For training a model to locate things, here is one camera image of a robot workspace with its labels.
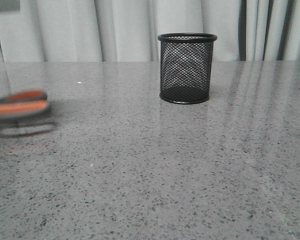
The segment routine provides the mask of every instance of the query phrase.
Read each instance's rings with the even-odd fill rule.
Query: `mesh pencil holder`
[[[217,36],[207,33],[167,33],[161,42],[160,98],[176,104],[209,99],[211,63]]]

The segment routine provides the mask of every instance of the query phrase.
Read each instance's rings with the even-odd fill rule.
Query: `granite countertop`
[[[56,123],[0,137],[0,240],[300,240],[300,61],[213,62],[192,105],[159,67],[0,63]]]

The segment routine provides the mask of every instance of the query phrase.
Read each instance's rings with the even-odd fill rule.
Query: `curtain fold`
[[[218,35],[215,61],[299,60],[300,0],[0,2],[0,62],[158,61],[175,32]]]

